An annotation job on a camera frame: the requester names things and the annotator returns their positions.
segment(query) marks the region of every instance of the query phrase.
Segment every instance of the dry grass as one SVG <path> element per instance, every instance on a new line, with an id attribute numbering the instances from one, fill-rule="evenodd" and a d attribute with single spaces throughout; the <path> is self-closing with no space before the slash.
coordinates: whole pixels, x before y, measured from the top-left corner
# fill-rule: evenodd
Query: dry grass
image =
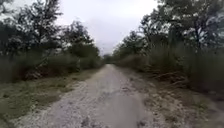
<path id="1" fill-rule="evenodd" d="M 48 106 L 60 95 L 73 90 L 77 81 L 89 78 L 97 70 L 87 70 L 69 76 L 24 81 L 0 86 L 0 122 L 24 116 L 29 111 Z"/>

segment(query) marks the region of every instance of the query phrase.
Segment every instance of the sky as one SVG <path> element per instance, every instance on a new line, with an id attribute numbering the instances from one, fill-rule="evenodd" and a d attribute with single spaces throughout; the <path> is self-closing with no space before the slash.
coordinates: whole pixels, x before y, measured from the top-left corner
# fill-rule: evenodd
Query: sky
<path id="1" fill-rule="evenodd" d="M 16 7 L 34 0 L 15 0 Z M 142 17 L 157 6 L 155 0 L 61 0 L 63 13 L 57 24 L 69 25 L 79 20 L 87 27 L 101 54 L 112 53 L 131 30 L 137 29 Z"/>

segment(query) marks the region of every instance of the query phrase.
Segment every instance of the gravel road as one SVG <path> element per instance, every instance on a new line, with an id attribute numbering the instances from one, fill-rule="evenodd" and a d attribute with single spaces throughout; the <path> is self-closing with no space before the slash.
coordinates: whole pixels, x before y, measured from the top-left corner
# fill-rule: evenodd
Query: gravel road
<path id="1" fill-rule="evenodd" d="M 46 110 L 14 120 L 18 128 L 150 128 L 152 112 L 131 79 L 113 65 L 78 83 Z"/>

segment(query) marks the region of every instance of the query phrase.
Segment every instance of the forest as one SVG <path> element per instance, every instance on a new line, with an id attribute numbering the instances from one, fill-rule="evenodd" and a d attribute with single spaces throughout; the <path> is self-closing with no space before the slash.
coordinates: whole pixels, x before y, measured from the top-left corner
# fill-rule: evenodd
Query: forest
<path id="1" fill-rule="evenodd" d="M 66 75 L 101 65 L 99 49 L 79 21 L 57 25 L 59 0 L 13 10 L 0 2 L 0 82 Z"/>
<path id="2" fill-rule="evenodd" d="M 223 39 L 223 0 L 158 0 L 117 46 L 112 61 L 173 86 L 221 94 Z"/>

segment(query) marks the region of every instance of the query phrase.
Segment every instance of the dirt road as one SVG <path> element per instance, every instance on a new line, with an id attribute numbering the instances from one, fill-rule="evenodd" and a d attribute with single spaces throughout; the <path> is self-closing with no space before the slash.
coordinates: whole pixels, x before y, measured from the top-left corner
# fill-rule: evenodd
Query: dirt road
<path id="1" fill-rule="evenodd" d="M 196 122 L 199 119 L 205 124 L 207 120 L 200 117 L 201 102 L 200 106 L 196 104 L 200 108 L 198 113 L 172 98 L 172 93 L 162 95 L 164 93 L 156 91 L 153 84 L 133 79 L 137 78 L 106 65 L 92 78 L 74 85 L 73 91 L 46 110 L 29 113 L 12 122 L 18 128 L 204 127 Z M 144 85 L 152 86 L 145 94 L 136 89 Z"/>
<path id="2" fill-rule="evenodd" d="M 39 113 L 14 121 L 19 128 L 144 128 L 151 113 L 130 79 L 107 65 L 91 79 Z"/>

